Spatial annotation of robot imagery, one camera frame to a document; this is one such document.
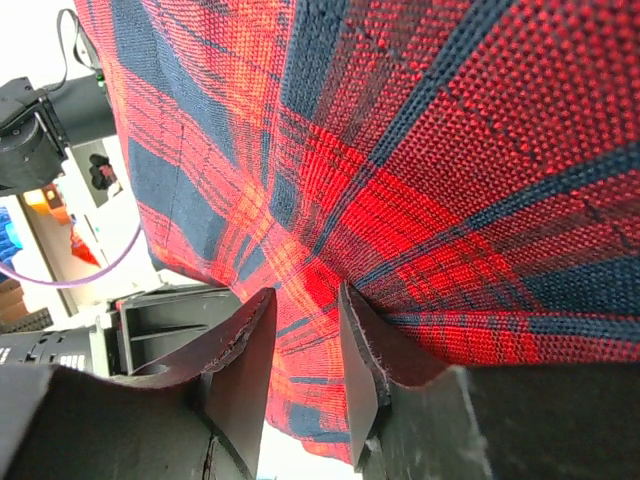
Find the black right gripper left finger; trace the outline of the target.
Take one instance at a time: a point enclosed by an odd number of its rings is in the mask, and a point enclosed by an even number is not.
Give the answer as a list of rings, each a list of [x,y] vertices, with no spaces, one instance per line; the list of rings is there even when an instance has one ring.
[[[264,288],[220,325],[131,376],[1,369],[5,479],[252,479],[275,344]]]

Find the red black plaid skirt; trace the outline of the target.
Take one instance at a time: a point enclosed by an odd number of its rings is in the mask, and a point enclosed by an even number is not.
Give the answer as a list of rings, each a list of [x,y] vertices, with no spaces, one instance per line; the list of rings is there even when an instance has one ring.
[[[80,1],[163,267],[277,294],[268,422],[350,458],[338,291],[462,365],[639,358],[635,1]]]

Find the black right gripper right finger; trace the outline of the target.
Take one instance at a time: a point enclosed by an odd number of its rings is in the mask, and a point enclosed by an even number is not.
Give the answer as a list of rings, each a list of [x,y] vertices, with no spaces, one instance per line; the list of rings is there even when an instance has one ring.
[[[351,285],[338,302],[363,478],[638,477],[637,365],[462,367],[388,325]]]

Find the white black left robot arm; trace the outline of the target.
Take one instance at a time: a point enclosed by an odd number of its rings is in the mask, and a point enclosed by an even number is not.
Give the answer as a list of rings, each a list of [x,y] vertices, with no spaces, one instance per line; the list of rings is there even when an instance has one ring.
[[[35,89],[26,77],[1,87],[1,195],[50,184],[67,150],[116,133],[104,80],[85,76]]]

